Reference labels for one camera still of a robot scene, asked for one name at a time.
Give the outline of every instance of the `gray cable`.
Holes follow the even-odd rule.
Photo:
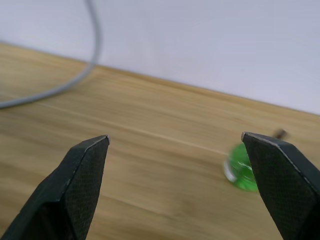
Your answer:
[[[93,31],[94,31],[93,54],[92,54],[91,60],[88,62],[87,66],[84,68],[84,70],[82,72],[80,72],[77,76],[75,76],[73,79],[68,81],[67,83],[65,83],[61,86],[58,86],[56,88],[53,88],[48,91],[45,91],[45,92],[42,92],[39,94],[35,94],[32,96],[27,96],[27,97],[14,99],[14,100],[0,102],[0,109],[15,107],[15,106],[22,105],[22,104],[28,104],[28,103],[32,103],[32,102],[35,102],[35,101],[38,101],[41,99],[49,98],[54,95],[58,95],[64,91],[72,88],[74,85],[76,85],[77,83],[82,81],[86,76],[88,76],[91,73],[93,68],[98,63],[98,59],[100,57],[101,48],[102,48],[102,31],[101,31],[100,23],[98,20],[98,15],[97,15],[97,12],[96,12],[94,4],[93,4],[93,0],[84,0],[84,2],[86,3],[86,8],[88,10],[89,17],[91,19]]]

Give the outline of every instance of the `green plastic cup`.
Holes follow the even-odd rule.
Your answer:
[[[273,137],[282,139],[286,134],[286,131],[280,129]],[[226,178],[237,188],[249,192],[258,191],[246,146],[243,143],[231,150],[228,159],[224,162],[223,168]]]

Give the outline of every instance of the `wooden table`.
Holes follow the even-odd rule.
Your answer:
[[[84,64],[0,45],[0,66],[3,101],[60,85]],[[317,115],[97,67],[64,94],[0,110],[0,234],[70,147],[108,134],[88,240],[281,239],[259,194],[223,174],[243,131],[278,128],[320,166]]]

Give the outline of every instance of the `small dark stick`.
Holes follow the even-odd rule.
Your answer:
[[[276,131],[274,134],[273,134],[273,137],[276,138],[276,139],[283,139],[285,136],[287,136],[287,132],[283,129],[279,129],[278,131]]]

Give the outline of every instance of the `wooden tabletop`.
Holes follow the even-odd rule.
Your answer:
[[[0,45],[0,100],[61,85],[83,67]],[[281,239],[259,194],[223,174],[243,131],[278,128],[320,166],[317,115],[97,67],[64,94],[0,110],[0,235],[70,147],[108,134],[88,240]]]

